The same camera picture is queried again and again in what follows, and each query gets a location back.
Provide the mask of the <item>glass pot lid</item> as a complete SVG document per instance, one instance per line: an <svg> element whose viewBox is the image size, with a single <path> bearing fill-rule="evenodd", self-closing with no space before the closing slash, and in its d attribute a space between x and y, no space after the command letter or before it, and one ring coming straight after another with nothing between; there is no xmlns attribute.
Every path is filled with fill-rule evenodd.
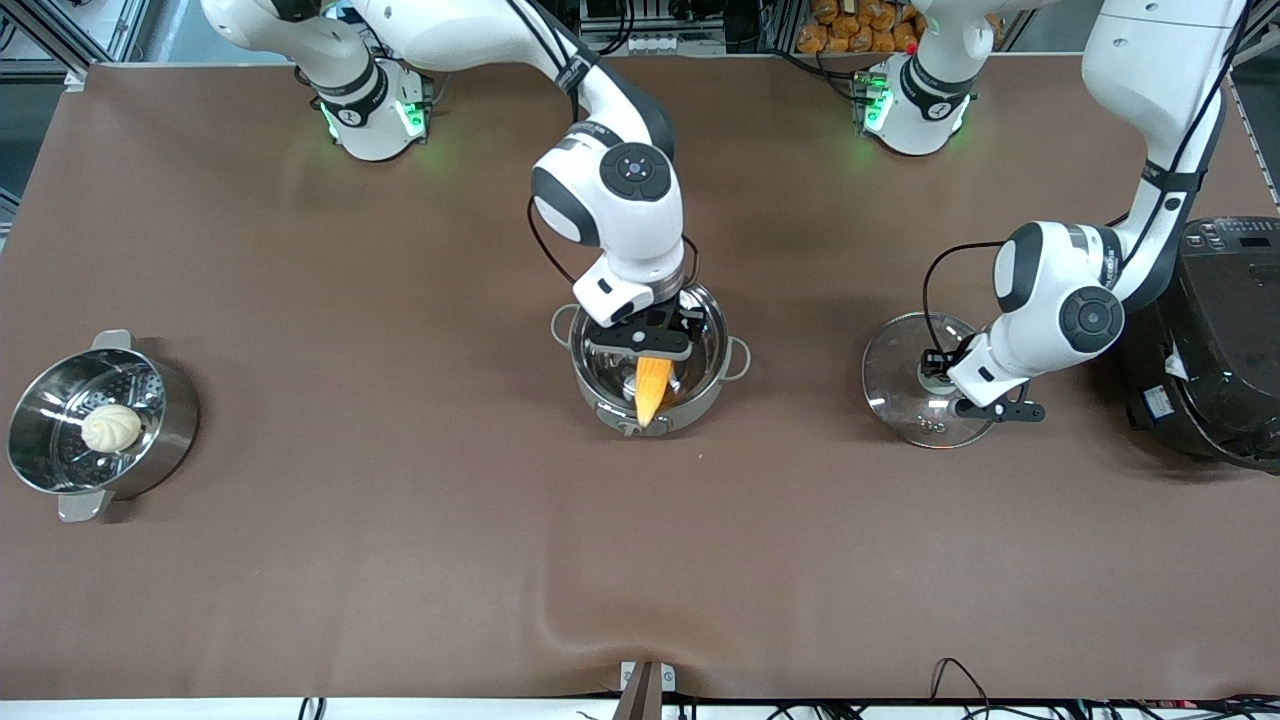
<svg viewBox="0 0 1280 720"><path fill-rule="evenodd" d="M973 327L945 313L929 318L909 313L884 323L861 359L863 392L870 410L918 447L960 448L983 438L995 424L957 416L955 404L963 396L950 382L947 389L924 389L919 382L927 348L951 352L974 333Z"/></svg>

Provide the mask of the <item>yellow corn cob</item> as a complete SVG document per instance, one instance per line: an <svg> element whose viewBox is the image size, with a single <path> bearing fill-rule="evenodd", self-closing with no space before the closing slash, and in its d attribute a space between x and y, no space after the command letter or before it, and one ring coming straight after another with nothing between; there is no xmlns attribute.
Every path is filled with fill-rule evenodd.
<svg viewBox="0 0 1280 720"><path fill-rule="evenodd" d="M641 428L648 428L657 416L669 388L673 365L673 361L667 357L637 357L634 377L634 405L637 424Z"/></svg>

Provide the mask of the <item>grey electric cooking pot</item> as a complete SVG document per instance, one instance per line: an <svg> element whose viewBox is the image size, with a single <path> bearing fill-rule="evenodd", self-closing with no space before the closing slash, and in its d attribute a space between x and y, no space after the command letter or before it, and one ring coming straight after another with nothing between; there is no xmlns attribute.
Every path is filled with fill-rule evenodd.
<svg viewBox="0 0 1280 720"><path fill-rule="evenodd" d="M707 415L726 384L746 375L753 355L728 332L724 314L701 284L680 291L676 325L690 336L690 355L673 361L655 416L641 425L635 407L635 354L591 342L599 325L577 305L559 307L550 319L552 338L568 350L579 391L596 416L627 437L680 433Z"/></svg>

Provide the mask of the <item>stainless steel steamer pot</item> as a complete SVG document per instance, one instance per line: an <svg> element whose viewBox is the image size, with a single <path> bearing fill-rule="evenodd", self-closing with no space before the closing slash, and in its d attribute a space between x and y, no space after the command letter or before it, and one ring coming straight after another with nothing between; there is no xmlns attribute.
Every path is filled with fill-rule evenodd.
<svg viewBox="0 0 1280 720"><path fill-rule="evenodd" d="M118 454L88 450L81 424L105 404L134 409L143 434ZM141 352L125 329L104 331L55 363L20 396L8 459L29 488L51 495L64 523L99 520L114 503L160 486L183 462L198 430L200 400L188 377Z"/></svg>

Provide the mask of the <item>brown table mat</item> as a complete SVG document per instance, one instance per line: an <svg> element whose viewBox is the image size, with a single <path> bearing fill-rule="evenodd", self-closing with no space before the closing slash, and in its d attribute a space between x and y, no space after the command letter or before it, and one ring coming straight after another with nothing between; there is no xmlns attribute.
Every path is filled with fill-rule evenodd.
<svg viewBox="0 0 1280 720"><path fill-rule="evenodd" d="M0 698L559 696L654 659L701 697L1280 694L1280 478L1130 432L1115 368L1041 424L915 448L861 351L946 247L1108 222L1143 143L1074 56L1000 56L929 158L778 59L621 60L678 135L686 232L753 350L689 432L582 401L529 233L570 110L454 76L424 146L333 145L287 67L99 67L0 252ZM64 523L12 414L104 331L184 373L160 486Z"/></svg>

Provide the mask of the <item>black rice cooker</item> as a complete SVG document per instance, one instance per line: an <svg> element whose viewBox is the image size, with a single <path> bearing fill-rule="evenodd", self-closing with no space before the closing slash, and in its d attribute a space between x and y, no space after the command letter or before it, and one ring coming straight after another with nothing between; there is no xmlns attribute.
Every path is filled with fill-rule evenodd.
<svg viewBox="0 0 1280 720"><path fill-rule="evenodd" d="M1126 419L1202 462L1280 477L1280 218L1190 222L1116 345Z"/></svg>

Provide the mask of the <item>white power strip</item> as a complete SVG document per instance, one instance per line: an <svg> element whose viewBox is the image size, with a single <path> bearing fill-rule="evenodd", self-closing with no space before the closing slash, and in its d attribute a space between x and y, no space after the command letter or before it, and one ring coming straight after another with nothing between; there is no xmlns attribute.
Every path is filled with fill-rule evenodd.
<svg viewBox="0 0 1280 720"><path fill-rule="evenodd" d="M714 35L640 33L625 45L630 56L721 56L726 50L724 38Z"/></svg>

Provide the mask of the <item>metal table clamp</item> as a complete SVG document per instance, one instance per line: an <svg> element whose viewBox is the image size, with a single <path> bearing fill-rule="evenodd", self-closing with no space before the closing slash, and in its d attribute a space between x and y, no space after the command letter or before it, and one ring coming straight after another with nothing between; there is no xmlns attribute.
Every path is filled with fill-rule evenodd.
<svg viewBox="0 0 1280 720"><path fill-rule="evenodd" d="M612 720L663 720L664 697L676 692L673 666L653 660L623 662L620 679Z"/></svg>

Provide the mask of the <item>white steamed bun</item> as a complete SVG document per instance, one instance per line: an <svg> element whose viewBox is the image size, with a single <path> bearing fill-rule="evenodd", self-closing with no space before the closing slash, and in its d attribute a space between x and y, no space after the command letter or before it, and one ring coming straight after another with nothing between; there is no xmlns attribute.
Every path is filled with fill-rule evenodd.
<svg viewBox="0 0 1280 720"><path fill-rule="evenodd" d="M141 415L132 407L105 404L88 413L81 424L84 446L100 454L118 454L133 446L143 434Z"/></svg>

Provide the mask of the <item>aluminium frame rail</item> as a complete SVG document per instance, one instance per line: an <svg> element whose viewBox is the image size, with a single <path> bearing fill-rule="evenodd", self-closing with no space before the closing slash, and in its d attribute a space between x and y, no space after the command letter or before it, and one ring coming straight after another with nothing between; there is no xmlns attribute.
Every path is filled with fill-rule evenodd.
<svg viewBox="0 0 1280 720"><path fill-rule="evenodd" d="M165 0L0 0L0 85L83 87L99 64L140 61Z"/></svg>

